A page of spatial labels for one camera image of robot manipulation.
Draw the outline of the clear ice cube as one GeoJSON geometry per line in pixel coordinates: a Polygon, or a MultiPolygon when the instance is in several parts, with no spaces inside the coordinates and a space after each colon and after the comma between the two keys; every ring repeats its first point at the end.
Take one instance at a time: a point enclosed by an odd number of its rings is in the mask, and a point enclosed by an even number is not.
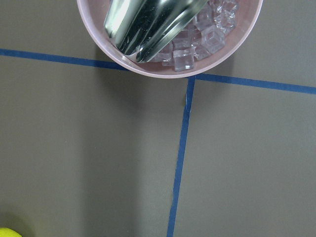
{"type": "Polygon", "coordinates": [[[176,72],[194,68],[194,54],[191,48],[173,51],[173,64],[176,72]]]}
{"type": "Polygon", "coordinates": [[[201,32],[201,45],[210,54],[214,54],[225,46],[225,35],[215,25],[212,25],[201,32]]]}

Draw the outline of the metal ice scoop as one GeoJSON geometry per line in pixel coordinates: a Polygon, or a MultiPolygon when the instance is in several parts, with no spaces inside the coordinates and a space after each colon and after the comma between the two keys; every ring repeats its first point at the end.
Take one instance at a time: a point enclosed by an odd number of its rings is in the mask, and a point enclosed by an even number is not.
{"type": "Polygon", "coordinates": [[[147,63],[202,10],[204,0],[113,0],[104,28],[114,47],[147,63]]]}

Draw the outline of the pink bowl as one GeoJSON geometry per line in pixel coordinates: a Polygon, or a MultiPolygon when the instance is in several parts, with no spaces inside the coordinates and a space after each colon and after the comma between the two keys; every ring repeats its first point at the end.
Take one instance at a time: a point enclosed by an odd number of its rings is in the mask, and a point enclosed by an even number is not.
{"type": "Polygon", "coordinates": [[[81,19],[93,41],[120,66],[144,76],[163,79],[195,76],[225,61],[250,34],[263,4],[260,0],[206,0],[202,10],[154,58],[147,63],[136,63],[114,47],[105,31],[104,21],[110,3],[111,0],[77,1],[81,19]],[[201,45],[202,30],[212,25],[225,35],[225,46],[214,54],[201,45]],[[176,72],[173,51],[186,48],[193,51],[194,68],[176,72]]]}

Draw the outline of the yellow lemon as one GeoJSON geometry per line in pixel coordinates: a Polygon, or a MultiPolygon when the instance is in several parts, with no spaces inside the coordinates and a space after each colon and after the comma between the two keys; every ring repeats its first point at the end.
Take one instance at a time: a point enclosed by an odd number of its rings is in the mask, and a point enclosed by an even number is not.
{"type": "Polygon", "coordinates": [[[22,236],[10,228],[0,228],[0,237],[22,237],[22,236]]]}

